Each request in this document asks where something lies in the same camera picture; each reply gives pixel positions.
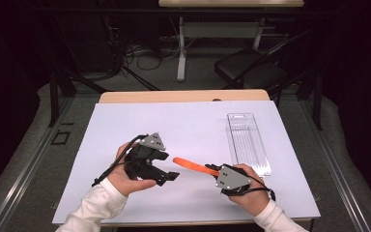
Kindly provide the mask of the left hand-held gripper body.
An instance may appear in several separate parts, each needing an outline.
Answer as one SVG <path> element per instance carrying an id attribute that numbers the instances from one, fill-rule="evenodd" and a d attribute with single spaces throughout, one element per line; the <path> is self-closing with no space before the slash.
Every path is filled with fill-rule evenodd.
<path id="1" fill-rule="evenodd" d="M 165 146 L 157 132 L 141 135 L 138 144 L 125 157 L 125 171 L 131 179 L 145 179 L 144 173 L 153 166 L 154 160 L 148 160 L 153 151 L 165 152 Z"/>

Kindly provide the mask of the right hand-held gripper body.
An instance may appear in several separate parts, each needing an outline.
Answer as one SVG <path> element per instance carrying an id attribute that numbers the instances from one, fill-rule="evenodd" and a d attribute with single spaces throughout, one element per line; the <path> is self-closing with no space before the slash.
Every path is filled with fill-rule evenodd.
<path id="1" fill-rule="evenodd" d="M 260 187 L 252 188 L 250 185 L 253 181 L 255 181 L 255 178 L 247 175 L 243 169 L 223 164 L 219 167 L 215 185 L 227 196 L 242 196 L 259 190 L 272 192 L 270 188 L 267 188 L 259 181 L 257 183 Z"/>

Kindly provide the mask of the orange marker pen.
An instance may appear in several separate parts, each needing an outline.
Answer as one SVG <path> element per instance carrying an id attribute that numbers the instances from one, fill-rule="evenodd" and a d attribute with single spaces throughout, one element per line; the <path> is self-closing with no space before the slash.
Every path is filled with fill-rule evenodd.
<path id="1" fill-rule="evenodd" d="M 182 158 L 175 157 L 175 158 L 173 158 L 173 162 L 178 164 L 181 167 L 186 168 L 186 169 L 206 173 L 206 174 L 209 174 L 209 175 L 212 175 L 212 176 L 217 177 L 218 174 L 219 174 L 219 172 L 217 170 L 210 169 L 209 167 L 203 166 L 201 164 L 192 162 L 192 161 L 187 160 L 187 159 L 182 159 Z"/>

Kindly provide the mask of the clear plastic box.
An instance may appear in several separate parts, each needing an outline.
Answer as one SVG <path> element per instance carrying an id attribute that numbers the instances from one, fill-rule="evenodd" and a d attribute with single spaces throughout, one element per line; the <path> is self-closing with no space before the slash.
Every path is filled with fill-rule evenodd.
<path id="1" fill-rule="evenodd" d="M 261 134 L 252 113 L 227 115 L 228 144 L 234 164 L 246 164 L 260 177 L 272 174 Z"/>

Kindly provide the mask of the person's left hand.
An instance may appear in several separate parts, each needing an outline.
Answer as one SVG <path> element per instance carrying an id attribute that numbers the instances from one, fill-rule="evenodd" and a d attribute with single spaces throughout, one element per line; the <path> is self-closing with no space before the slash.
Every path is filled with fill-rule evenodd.
<path id="1" fill-rule="evenodd" d="M 127 175 L 124 165 L 127 146 L 128 143 L 125 143 L 119 147 L 116 154 L 118 165 L 116 165 L 107 176 L 107 179 L 113 187 L 124 196 L 129 196 L 136 191 L 152 188 L 157 184 L 155 180 L 131 179 Z"/>

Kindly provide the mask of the person's right hand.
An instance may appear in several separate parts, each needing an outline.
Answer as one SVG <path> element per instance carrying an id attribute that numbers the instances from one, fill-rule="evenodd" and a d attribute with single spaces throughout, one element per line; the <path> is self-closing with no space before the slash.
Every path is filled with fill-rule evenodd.
<path id="1" fill-rule="evenodd" d="M 265 182 L 257 175 L 257 173 L 246 164 L 237 164 L 238 168 L 251 178 L 250 187 L 255 191 L 246 193 L 241 196 L 229 196 L 229 199 L 241 206 L 245 211 L 254 217 L 258 216 L 269 204 L 270 198 L 265 190 L 258 190 L 265 185 Z"/>

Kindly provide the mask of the white table cover board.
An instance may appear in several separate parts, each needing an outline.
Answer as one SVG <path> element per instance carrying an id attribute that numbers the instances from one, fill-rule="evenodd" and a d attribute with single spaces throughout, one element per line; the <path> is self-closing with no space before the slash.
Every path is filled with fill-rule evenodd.
<path id="1" fill-rule="evenodd" d="M 228 145 L 227 117 L 250 113 L 257 123 L 271 175 L 266 177 L 277 204 L 293 219 L 320 215 L 296 153 L 272 101 L 99 103 L 77 152 L 53 221 L 65 222 L 91 184 L 109 167 L 119 146 L 135 136 L 156 132 L 170 158 L 221 165 L 235 162 Z M 131 194 L 111 224 L 120 226 L 191 225 L 250 222 L 251 215 L 221 194 L 212 176 L 187 170 L 171 159 L 157 161 L 178 178 L 161 187 Z"/>

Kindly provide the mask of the light wooden table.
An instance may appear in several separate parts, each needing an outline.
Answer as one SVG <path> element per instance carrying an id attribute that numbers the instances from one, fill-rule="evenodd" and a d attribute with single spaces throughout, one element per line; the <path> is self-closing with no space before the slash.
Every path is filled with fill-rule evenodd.
<path id="1" fill-rule="evenodd" d="M 106 92 L 99 103 L 269 101 L 265 90 L 186 90 Z"/>

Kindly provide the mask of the wooden desk with white legs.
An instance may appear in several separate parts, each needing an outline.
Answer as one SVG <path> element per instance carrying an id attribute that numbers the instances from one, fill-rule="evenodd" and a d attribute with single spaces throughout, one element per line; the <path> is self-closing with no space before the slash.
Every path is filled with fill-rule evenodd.
<path id="1" fill-rule="evenodd" d="M 158 0 L 163 8 L 173 10 L 194 9 L 299 9 L 303 0 Z M 185 22 L 179 18 L 179 63 L 177 80 L 186 78 L 185 37 L 191 38 L 253 38 L 253 48 L 259 47 L 265 19 L 260 17 L 255 22 Z"/>

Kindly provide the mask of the black metal stand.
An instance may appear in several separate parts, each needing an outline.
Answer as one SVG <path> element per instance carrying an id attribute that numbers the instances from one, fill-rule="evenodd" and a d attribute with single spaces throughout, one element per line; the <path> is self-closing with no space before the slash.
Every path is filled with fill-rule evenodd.
<path id="1" fill-rule="evenodd" d="M 61 68 L 54 70 L 49 82 L 50 90 L 50 108 L 51 108 L 51 119 L 49 125 L 52 127 L 55 122 L 60 117 L 60 106 L 59 106 L 59 93 L 58 90 L 61 90 L 62 93 L 67 98 L 74 98 L 77 90 L 75 89 L 72 82 L 76 80 L 87 87 L 95 90 L 96 92 L 102 94 L 106 92 L 106 89 L 100 87 L 98 84 L 92 82 L 91 80 L 83 77 L 81 74 L 72 71 L 68 68 Z"/>
<path id="2" fill-rule="evenodd" d="M 318 130 L 321 125 L 321 104 L 322 104 L 323 77 L 318 72 L 309 73 L 297 91 L 300 100 L 307 100 L 313 96 L 312 121 Z"/>

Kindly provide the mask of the black folding chair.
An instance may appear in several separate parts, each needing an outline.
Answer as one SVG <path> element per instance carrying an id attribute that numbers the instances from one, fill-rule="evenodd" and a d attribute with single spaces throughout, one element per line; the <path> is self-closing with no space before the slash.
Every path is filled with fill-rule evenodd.
<path id="1" fill-rule="evenodd" d="M 312 35 L 311 30 L 304 31 L 263 53 L 245 48 L 216 61 L 214 71 L 227 82 L 225 89 L 262 89 L 270 97 L 280 96 L 283 89 L 311 72 L 295 67 Z"/>

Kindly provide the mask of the black curtain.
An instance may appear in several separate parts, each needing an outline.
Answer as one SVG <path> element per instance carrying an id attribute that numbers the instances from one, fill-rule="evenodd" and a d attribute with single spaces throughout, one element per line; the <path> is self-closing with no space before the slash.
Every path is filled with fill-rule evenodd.
<path id="1" fill-rule="evenodd" d="M 351 160 L 371 188 L 371 0 L 345 0 L 331 31 L 325 94 L 338 114 Z"/>
<path id="2" fill-rule="evenodd" d="M 38 59 L 17 1 L 0 0 L 0 176 L 40 104 L 30 77 Z"/>

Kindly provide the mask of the metal floor rail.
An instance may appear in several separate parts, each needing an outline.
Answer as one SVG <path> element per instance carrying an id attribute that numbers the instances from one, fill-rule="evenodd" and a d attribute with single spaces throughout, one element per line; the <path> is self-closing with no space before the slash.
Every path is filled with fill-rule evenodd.
<path id="1" fill-rule="evenodd" d="M 54 232 L 52 223 L 71 172 L 83 120 L 74 119 L 74 99 L 61 103 L 60 118 L 47 124 L 38 110 L 0 177 L 0 232 Z"/>
<path id="2" fill-rule="evenodd" d="M 346 208 L 346 211 L 354 225 L 356 232 L 371 232 L 371 228 L 357 203 L 357 199 L 352 192 L 345 176 L 339 166 L 339 163 L 328 145 L 328 141 L 324 133 L 317 128 L 313 121 L 312 107 L 308 101 L 301 101 L 300 106 L 304 112 L 305 118 L 311 128 L 317 143 L 323 151 L 328 172 L 336 186 L 338 194 Z"/>

